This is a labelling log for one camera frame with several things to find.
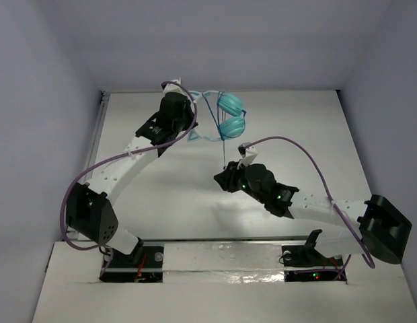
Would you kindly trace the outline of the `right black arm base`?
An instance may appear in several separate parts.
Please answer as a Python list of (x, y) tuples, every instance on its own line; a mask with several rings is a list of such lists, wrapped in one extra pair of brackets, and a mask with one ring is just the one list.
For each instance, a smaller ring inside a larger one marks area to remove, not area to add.
[(287, 283), (347, 282), (342, 256), (326, 258), (304, 245), (286, 245), (278, 261), (284, 266)]

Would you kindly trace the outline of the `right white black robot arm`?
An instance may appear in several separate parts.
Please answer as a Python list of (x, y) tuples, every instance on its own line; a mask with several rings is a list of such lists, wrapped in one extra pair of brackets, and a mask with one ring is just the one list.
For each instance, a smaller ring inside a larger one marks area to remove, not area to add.
[(308, 235), (300, 253), (311, 264), (342, 254), (370, 254), (389, 264), (402, 262), (412, 223), (384, 196), (333, 201), (277, 182), (262, 164), (244, 166), (238, 161), (229, 162), (214, 180), (225, 192), (244, 192), (274, 216), (338, 227), (337, 232), (317, 228)]

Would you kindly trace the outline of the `teal cat-ear headphones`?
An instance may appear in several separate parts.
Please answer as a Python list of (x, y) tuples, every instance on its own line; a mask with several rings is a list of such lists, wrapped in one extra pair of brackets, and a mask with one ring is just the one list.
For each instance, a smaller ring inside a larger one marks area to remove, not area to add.
[(190, 92), (196, 102), (204, 100), (215, 123), (217, 135), (208, 137), (192, 129), (187, 140), (189, 142), (205, 140), (209, 142), (226, 141), (240, 137), (245, 131), (245, 116), (243, 102), (230, 92), (209, 90), (205, 92)]

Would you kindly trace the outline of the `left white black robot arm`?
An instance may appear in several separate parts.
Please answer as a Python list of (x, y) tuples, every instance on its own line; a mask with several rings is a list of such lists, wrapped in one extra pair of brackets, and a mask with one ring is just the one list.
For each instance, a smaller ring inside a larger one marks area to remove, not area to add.
[(74, 180), (61, 211), (61, 227), (70, 227), (96, 246), (119, 252), (127, 265), (143, 257), (142, 241), (119, 224), (114, 204), (137, 175), (196, 125), (196, 103), (190, 92), (167, 92), (159, 111), (136, 132), (120, 155), (102, 162), (103, 170), (81, 184)]

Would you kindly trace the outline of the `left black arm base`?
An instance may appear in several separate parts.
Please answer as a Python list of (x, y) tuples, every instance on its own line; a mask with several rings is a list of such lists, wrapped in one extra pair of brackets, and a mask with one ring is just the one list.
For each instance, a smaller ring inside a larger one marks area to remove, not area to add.
[(109, 264), (108, 256), (103, 260), (102, 269), (107, 268), (99, 279), (103, 283), (162, 283), (163, 253), (162, 245), (144, 245), (133, 261), (129, 255), (115, 250)]

